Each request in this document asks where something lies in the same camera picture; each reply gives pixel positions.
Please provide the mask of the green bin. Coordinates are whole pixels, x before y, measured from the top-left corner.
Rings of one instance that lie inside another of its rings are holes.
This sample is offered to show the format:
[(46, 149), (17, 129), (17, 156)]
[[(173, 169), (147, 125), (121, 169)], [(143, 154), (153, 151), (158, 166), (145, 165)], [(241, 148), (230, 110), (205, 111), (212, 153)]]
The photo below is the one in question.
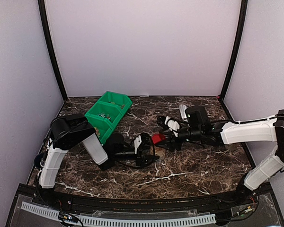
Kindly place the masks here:
[(85, 113), (85, 117), (88, 118), (90, 123), (93, 123), (96, 119), (101, 119), (107, 123), (113, 131), (116, 129), (123, 116), (120, 107), (102, 101), (97, 101)]
[(114, 132), (114, 127), (111, 127), (109, 125), (93, 125), (93, 127), (96, 130), (96, 135), (99, 138), (101, 144), (105, 145), (108, 138), (112, 135)]

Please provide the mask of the metal scoop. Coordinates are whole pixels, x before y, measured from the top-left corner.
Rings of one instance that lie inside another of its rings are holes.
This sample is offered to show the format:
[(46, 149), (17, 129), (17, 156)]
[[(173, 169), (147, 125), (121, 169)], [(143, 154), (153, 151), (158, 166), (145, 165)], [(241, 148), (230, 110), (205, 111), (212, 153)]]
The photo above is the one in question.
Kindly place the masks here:
[(183, 104), (179, 105), (179, 111), (180, 111), (180, 115), (181, 115), (181, 118), (182, 118), (183, 121), (187, 120), (187, 116), (186, 116), (186, 113), (185, 113), (186, 109), (187, 109), (186, 105), (183, 105)]

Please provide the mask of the red jar lid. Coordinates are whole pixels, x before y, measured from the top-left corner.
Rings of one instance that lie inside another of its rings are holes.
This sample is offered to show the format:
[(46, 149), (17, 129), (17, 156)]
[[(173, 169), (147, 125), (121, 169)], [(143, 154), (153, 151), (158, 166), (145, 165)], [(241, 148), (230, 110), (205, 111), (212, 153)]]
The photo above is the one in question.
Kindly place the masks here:
[(159, 144), (160, 142), (162, 141), (165, 141), (166, 140), (166, 137), (163, 135), (163, 134), (155, 134), (152, 136), (152, 142), (153, 144)]

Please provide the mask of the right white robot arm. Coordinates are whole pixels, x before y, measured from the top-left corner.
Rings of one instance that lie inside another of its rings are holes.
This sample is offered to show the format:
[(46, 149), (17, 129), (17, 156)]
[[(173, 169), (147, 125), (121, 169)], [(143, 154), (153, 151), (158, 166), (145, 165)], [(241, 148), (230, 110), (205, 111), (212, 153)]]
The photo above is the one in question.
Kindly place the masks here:
[(169, 151), (180, 150), (185, 142), (200, 142), (209, 146), (226, 146), (238, 143), (272, 142), (274, 149), (241, 179), (232, 201), (242, 205), (250, 198), (250, 192), (284, 169), (284, 109), (266, 118), (249, 121), (210, 120), (204, 106), (192, 106), (185, 111), (186, 120), (178, 121), (159, 116), (157, 124), (162, 132), (152, 141)]

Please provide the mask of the green bin end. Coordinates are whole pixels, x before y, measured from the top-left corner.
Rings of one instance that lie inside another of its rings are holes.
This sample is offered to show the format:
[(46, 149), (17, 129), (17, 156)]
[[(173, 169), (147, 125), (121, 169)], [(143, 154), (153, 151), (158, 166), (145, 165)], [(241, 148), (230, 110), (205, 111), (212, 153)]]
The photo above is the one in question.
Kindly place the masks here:
[(133, 102), (127, 95), (111, 91), (107, 91), (106, 93), (104, 93), (104, 95), (99, 99), (99, 101), (118, 106), (122, 114), (126, 114), (128, 109), (133, 104)]

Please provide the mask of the clear glass jar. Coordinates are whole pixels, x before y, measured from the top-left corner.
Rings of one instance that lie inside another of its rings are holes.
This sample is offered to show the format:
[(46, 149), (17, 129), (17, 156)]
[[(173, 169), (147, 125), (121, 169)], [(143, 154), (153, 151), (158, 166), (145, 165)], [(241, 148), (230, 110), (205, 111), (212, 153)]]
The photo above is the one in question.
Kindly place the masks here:
[(166, 156), (166, 150), (164, 148), (155, 146), (155, 155), (159, 156), (159, 160), (163, 160)]

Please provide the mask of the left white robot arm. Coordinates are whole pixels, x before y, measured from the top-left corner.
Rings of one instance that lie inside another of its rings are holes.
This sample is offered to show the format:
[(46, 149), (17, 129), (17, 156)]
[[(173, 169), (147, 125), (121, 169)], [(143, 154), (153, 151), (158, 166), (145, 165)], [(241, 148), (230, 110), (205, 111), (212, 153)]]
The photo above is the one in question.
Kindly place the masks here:
[(109, 130), (104, 133), (108, 138), (102, 143), (99, 136), (103, 130), (104, 127), (97, 128), (82, 114), (52, 120), (49, 136), (44, 139), (46, 151), (34, 159), (34, 165), (39, 170), (35, 184), (42, 188), (38, 197), (45, 205), (54, 206), (57, 203), (57, 195), (50, 189), (55, 186), (64, 156), (80, 143), (102, 171), (112, 168), (115, 163), (125, 166), (126, 160), (135, 161), (133, 169), (142, 169), (159, 159), (149, 134), (141, 133), (127, 143), (122, 134)]

